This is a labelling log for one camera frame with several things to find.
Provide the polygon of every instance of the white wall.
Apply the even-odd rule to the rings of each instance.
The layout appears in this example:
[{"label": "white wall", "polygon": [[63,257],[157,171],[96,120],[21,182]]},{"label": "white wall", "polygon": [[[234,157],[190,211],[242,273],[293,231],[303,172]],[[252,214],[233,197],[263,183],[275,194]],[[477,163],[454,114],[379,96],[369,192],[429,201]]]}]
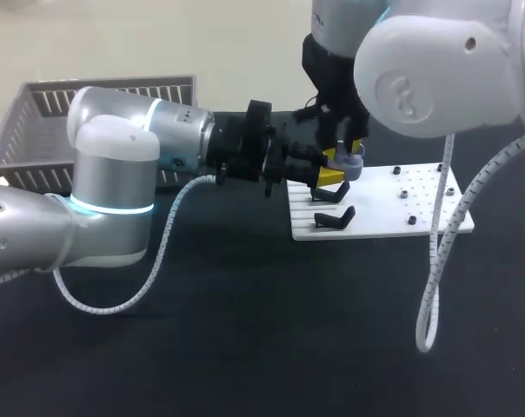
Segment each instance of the white wall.
[{"label": "white wall", "polygon": [[199,104],[296,109],[310,0],[0,0],[0,122],[23,82],[194,74]]}]

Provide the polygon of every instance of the white pegboard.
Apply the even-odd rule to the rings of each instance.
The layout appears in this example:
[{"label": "white pegboard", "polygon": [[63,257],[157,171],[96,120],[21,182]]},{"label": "white pegboard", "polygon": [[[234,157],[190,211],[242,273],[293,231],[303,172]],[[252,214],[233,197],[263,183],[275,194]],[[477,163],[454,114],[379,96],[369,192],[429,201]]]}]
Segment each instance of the white pegboard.
[{"label": "white pegboard", "polygon": [[[432,211],[435,205],[436,188],[440,173],[438,163],[401,165],[400,175],[394,175],[391,167],[365,168],[359,180],[352,182],[351,189],[340,204],[312,202],[309,188],[299,182],[288,182],[291,231],[296,241],[325,241],[341,239],[375,239],[428,235]],[[339,184],[324,187],[336,191]],[[462,198],[454,173],[449,172],[446,189],[453,188],[454,195],[444,196],[440,232],[449,223],[454,208]],[[409,192],[402,199],[403,190]],[[315,213],[341,217],[346,208],[354,206],[356,216],[345,230],[317,228]],[[410,225],[410,216],[417,217],[417,224]],[[460,233],[470,233],[475,224],[471,215],[466,216]]]}]

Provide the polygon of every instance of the screw hole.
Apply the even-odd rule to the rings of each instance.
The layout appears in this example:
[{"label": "screw hole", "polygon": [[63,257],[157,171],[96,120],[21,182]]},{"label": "screw hole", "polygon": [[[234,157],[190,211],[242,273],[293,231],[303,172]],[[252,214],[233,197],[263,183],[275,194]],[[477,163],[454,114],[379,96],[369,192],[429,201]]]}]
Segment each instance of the screw hole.
[{"label": "screw hole", "polygon": [[477,40],[474,37],[469,38],[465,41],[465,49],[467,52],[471,52],[477,46]]}]

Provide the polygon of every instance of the basket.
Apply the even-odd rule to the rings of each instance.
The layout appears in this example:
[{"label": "basket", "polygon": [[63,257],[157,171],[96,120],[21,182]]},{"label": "basket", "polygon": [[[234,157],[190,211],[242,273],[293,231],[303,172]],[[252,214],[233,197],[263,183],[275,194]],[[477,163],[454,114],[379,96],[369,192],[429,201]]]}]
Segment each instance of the basket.
[{"label": "basket", "polygon": [[[37,193],[71,191],[75,151],[66,119],[76,92],[89,85],[196,106],[194,76],[25,83],[0,128],[0,176],[11,187]],[[181,186],[189,179],[161,170],[157,186]]]}]

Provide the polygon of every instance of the black table surface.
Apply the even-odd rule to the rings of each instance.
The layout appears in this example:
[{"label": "black table surface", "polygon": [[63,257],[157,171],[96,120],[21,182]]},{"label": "black table surface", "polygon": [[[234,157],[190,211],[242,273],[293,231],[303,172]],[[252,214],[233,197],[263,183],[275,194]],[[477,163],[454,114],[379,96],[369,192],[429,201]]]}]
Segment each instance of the black table surface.
[{"label": "black table surface", "polygon": [[[300,141],[313,130],[289,126]],[[520,134],[458,136],[461,187]],[[373,123],[366,161],[435,162],[442,145]],[[157,198],[144,260],[70,269],[74,295],[105,307],[134,294],[175,195]],[[268,200],[261,184],[200,186],[132,313],[80,314],[49,275],[0,288],[0,416],[525,416],[525,155],[471,212],[475,231],[458,237],[425,355],[415,318],[426,237],[294,242],[285,184]]]}]

